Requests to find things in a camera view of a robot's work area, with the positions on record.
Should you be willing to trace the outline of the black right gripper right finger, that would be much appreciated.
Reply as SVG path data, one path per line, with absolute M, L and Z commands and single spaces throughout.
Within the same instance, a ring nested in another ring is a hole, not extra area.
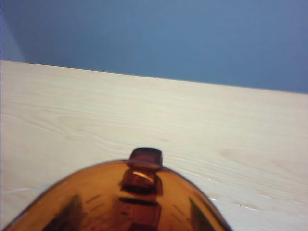
M 219 231 L 220 221 L 217 210 L 208 199 L 189 198 L 191 224 L 194 231 Z

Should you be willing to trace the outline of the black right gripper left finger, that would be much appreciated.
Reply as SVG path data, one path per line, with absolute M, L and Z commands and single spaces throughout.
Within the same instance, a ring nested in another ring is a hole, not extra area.
M 74 195 L 61 211 L 45 226 L 46 231 L 80 231 L 83 220 L 82 201 Z

